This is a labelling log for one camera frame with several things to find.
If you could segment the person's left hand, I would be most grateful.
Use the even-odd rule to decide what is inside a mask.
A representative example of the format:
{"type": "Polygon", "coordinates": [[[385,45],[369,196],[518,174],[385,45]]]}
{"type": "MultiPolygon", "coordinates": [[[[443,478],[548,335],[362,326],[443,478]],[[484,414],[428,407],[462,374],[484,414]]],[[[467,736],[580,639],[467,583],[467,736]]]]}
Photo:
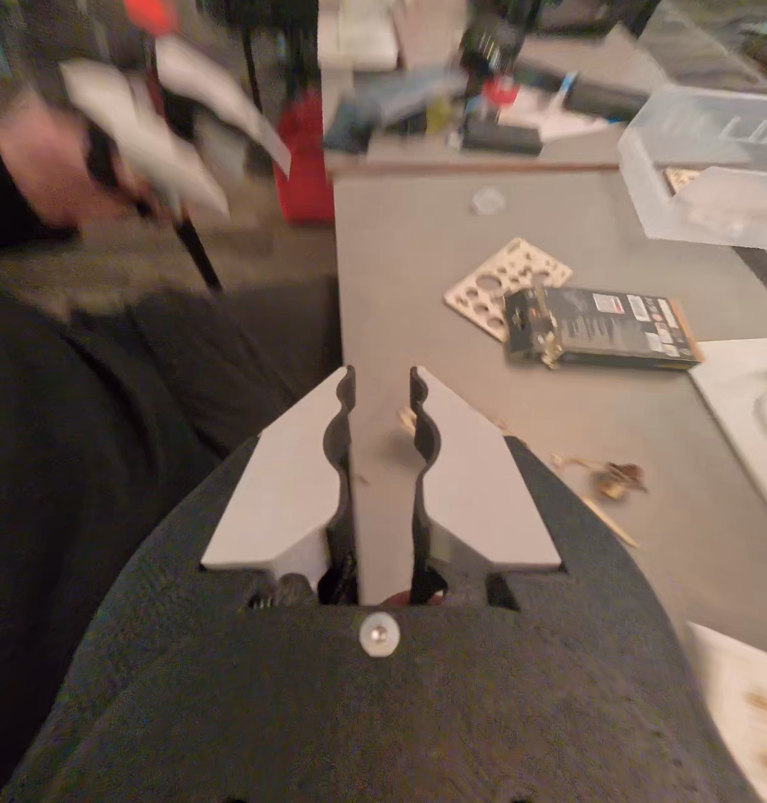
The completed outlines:
{"type": "Polygon", "coordinates": [[[120,157],[112,166],[117,188],[88,171],[91,150],[85,120],[48,105],[32,90],[20,92],[0,114],[0,156],[20,193],[48,226],[71,228],[127,216],[136,202],[151,202],[148,182],[120,157]]]}

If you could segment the clear plastic bin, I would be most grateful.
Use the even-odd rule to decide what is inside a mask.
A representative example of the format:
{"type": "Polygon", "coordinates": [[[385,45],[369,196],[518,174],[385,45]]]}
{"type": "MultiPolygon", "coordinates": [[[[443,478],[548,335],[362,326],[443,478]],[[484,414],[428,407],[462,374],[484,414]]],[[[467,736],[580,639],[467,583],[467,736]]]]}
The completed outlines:
{"type": "Polygon", "coordinates": [[[662,87],[618,151],[648,238],[767,251],[767,95],[662,87]]]}

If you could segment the black dumbbell rack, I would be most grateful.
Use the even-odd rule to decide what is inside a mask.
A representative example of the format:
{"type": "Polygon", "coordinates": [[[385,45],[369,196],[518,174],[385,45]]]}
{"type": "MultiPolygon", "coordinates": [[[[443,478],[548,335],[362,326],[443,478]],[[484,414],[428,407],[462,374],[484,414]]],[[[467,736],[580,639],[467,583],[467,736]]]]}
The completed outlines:
{"type": "Polygon", "coordinates": [[[493,13],[471,18],[459,45],[459,65],[470,75],[512,74],[525,30],[493,13]]]}

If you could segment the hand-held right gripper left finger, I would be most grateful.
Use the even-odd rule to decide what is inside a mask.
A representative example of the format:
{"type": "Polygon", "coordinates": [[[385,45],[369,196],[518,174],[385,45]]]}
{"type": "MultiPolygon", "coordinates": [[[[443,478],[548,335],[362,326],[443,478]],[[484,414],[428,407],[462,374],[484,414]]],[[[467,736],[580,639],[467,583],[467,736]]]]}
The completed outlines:
{"type": "Polygon", "coordinates": [[[358,603],[349,483],[356,372],[342,366],[262,430],[200,560],[211,571],[305,577],[323,604],[358,603]]]}

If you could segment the laser-cut plywood part sheet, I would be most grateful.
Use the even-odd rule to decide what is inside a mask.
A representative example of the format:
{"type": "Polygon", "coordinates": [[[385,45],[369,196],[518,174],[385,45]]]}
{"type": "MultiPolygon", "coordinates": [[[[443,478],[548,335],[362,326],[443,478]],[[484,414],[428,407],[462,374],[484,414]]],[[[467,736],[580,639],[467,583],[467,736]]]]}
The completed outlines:
{"type": "Polygon", "coordinates": [[[573,275],[573,270],[554,256],[524,238],[514,238],[451,286],[443,300],[447,307],[504,344],[509,334],[506,297],[531,286],[560,287],[573,275]]]}

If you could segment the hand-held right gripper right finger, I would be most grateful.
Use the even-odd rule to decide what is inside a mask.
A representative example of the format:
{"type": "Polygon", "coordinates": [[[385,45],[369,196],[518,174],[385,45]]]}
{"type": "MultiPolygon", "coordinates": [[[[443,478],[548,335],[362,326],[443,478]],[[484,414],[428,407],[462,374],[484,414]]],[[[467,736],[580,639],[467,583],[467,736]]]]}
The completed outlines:
{"type": "Polygon", "coordinates": [[[508,437],[425,367],[410,369],[409,387],[425,463],[411,521],[410,604],[445,595],[443,571],[484,588],[507,573],[557,573],[562,557],[508,437]]]}

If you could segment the orange-red plastic item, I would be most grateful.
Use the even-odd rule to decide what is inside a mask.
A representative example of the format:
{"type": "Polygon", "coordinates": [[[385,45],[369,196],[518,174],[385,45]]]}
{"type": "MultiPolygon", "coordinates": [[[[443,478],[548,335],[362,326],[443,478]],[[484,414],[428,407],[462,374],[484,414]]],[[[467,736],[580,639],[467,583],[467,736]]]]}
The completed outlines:
{"type": "Polygon", "coordinates": [[[123,1],[129,22],[151,37],[178,30],[176,5],[171,1],[123,1]]]}

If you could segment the black tripod stand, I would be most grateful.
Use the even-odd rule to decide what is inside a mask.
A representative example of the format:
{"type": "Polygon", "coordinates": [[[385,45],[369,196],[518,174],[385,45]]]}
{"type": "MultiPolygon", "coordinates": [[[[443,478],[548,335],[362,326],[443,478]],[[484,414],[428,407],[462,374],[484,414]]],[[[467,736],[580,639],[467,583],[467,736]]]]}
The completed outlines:
{"type": "Polygon", "coordinates": [[[181,207],[179,214],[174,218],[174,232],[205,286],[211,292],[221,292],[223,285],[185,206],[181,207]]]}

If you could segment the black cardboard box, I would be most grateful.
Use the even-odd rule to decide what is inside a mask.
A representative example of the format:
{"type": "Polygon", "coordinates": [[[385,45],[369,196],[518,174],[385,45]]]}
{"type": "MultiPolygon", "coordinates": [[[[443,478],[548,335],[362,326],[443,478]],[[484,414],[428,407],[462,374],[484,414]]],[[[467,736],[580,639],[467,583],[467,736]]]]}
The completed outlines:
{"type": "Polygon", "coordinates": [[[533,286],[505,297],[509,356],[567,364],[688,372],[704,361],[673,300],[577,286],[533,286]]]}

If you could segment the stepped wooden gear stack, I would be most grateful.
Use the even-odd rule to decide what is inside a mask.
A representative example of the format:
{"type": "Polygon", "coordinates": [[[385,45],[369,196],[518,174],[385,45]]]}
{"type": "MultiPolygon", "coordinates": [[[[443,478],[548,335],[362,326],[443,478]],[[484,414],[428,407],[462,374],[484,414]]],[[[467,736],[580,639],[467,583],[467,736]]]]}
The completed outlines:
{"type": "Polygon", "coordinates": [[[605,463],[596,472],[593,487],[600,499],[613,503],[623,502],[635,491],[649,492],[644,469],[634,463],[605,463]]]}

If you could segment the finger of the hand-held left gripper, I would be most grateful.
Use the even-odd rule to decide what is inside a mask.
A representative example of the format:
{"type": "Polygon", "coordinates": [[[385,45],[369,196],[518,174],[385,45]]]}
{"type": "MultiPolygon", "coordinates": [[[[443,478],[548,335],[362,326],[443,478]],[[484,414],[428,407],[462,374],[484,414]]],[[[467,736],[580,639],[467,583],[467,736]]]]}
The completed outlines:
{"type": "Polygon", "coordinates": [[[115,145],[117,156],[176,214],[183,206],[229,216],[227,196],[195,146],[172,132],[138,80],[89,59],[62,63],[71,104],[115,145]]]}
{"type": "Polygon", "coordinates": [[[181,36],[156,39],[156,67],[165,90],[203,105],[223,123],[243,132],[266,151],[284,176],[290,175],[288,147],[224,67],[181,36]]]}

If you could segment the small instruction booklet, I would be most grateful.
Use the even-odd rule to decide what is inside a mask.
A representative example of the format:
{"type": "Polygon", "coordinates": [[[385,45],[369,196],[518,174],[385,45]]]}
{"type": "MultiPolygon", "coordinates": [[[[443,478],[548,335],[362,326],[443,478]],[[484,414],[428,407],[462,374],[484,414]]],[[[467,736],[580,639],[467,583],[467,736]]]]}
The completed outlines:
{"type": "Polygon", "coordinates": [[[732,757],[767,802],[767,653],[689,623],[702,690],[732,757]]]}

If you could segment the black rectangular case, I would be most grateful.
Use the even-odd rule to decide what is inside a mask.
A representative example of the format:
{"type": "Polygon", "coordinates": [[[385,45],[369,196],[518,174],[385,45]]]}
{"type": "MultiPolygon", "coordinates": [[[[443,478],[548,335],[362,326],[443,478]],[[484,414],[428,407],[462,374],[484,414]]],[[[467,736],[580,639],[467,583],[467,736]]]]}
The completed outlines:
{"type": "Polygon", "coordinates": [[[493,120],[469,117],[462,128],[460,147],[471,151],[538,156],[543,143],[536,128],[499,125],[493,120]]]}

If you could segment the person's left forearm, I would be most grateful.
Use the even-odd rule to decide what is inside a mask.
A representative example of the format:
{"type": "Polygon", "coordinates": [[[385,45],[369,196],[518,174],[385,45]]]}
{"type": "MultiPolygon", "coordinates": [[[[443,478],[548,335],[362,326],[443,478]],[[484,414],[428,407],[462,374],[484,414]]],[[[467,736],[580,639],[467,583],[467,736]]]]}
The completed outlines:
{"type": "Polygon", "coordinates": [[[27,203],[0,155],[0,251],[70,243],[77,228],[47,226],[27,203]]]}

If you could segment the person's dark clothing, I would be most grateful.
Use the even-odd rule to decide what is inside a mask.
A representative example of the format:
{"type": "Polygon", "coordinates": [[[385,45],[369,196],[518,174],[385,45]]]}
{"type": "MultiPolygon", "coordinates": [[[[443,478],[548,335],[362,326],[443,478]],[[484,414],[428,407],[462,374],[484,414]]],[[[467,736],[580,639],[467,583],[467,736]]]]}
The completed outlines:
{"type": "Polygon", "coordinates": [[[129,558],[341,363],[332,276],[67,321],[0,289],[0,790],[129,558]]]}

